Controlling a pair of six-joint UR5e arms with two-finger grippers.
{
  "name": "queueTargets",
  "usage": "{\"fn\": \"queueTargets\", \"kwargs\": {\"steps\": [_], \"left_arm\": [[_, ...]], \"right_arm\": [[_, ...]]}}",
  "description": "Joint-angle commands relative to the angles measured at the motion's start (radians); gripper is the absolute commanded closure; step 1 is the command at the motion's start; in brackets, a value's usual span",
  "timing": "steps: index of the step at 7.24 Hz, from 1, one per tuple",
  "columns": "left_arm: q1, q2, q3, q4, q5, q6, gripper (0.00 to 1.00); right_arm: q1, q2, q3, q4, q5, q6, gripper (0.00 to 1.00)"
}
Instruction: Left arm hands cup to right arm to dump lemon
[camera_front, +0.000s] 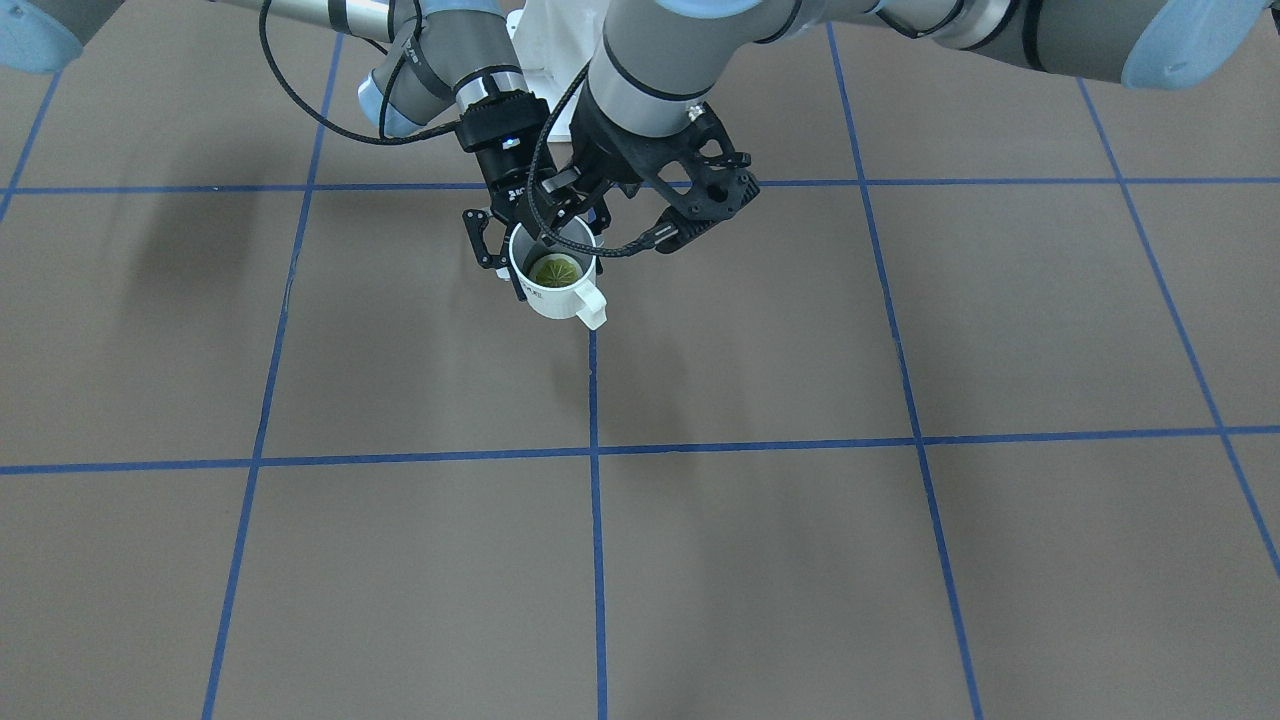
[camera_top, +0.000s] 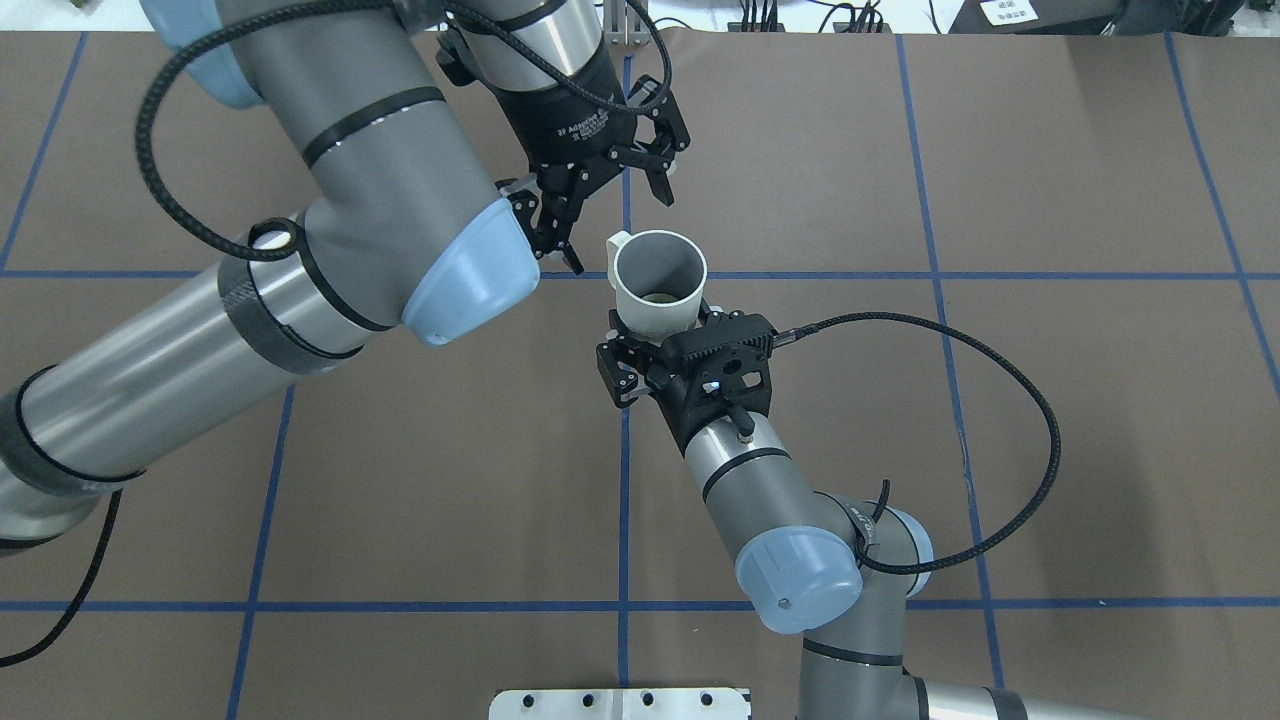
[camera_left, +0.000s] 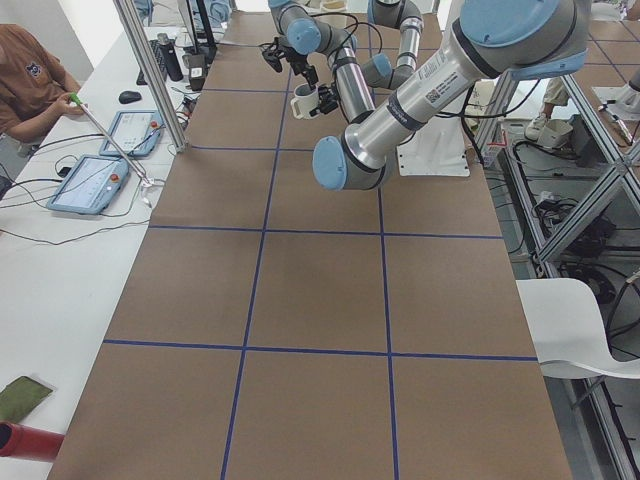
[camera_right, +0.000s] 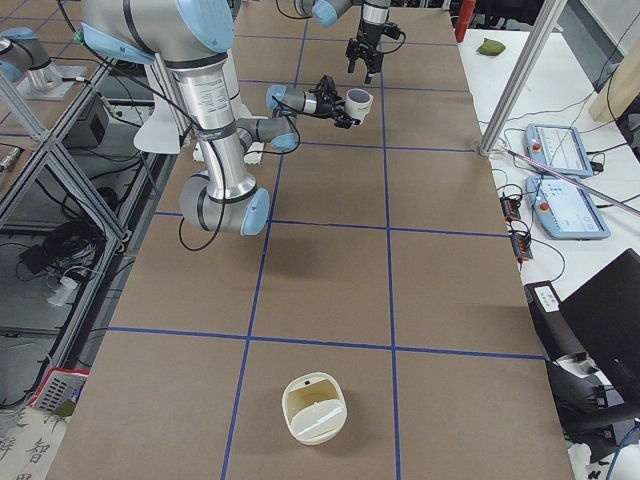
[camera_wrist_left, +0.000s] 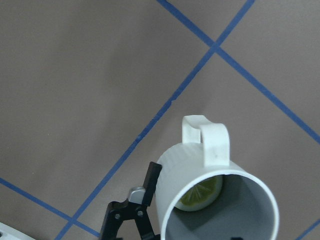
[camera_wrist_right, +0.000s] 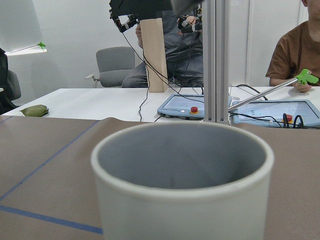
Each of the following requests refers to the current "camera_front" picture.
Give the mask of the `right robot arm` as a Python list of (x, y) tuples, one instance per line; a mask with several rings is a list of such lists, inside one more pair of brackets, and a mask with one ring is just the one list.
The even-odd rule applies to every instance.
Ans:
[(475, 156), (490, 195), (463, 223), (477, 264), (515, 281), (512, 238), (497, 252), (485, 245), (490, 219), (513, 231), (522, 220), (524, 183), (541, 160), (545, 101), (529, 88), (494, 1), (246, 1), (259, 18), (259, 42), (278, 82), (284, 81), (268, 37), (280, 17), (378, 45), (384, 60), (358, 87), (372, 135), (349, 138), (380, 146), (453, 135)]

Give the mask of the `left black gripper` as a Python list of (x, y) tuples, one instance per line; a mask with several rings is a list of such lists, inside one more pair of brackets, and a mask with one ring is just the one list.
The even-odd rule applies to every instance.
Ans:
[(612, 224), (605, 195), (616, 184), (637, 184), (640, 178), (622, 154), (614, 126), (589, 90), (579, 92), (570, 122), (572, 154), (561, 170), (550, 151), (541, 150), (541, 168), (527, 172), (527, 232), (535, 242), (554, 243), (556, 233), (573, 217), (588, 214), (593, 233)]

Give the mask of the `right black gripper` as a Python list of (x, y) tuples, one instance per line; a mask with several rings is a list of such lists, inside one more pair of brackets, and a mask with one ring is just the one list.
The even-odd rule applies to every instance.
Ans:
[(463, 227), (481, 269), (508, 269), (520, 302), (529, 301), (525, 266), (531, 252), (531, 234), (538, 227), (526, 196), (529, 177), (535, 184), (553, 176), (550, 150), (539, 137), (550, 115), (547, 101), (527, 91), (486, 97), (463, 111), (456, 129), (460, 146), (476, 158), (494, 217), (512, 225), (506, 233), (506, 252), (493, 252), (485, 241), (492, 214), (466, 209)]

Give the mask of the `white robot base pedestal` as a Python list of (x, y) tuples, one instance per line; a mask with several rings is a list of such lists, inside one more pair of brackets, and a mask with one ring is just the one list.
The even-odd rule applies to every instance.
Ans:
[(526, 1), (506, 15), (529, 88), (550, 108), (594, 54), (608, 1)]

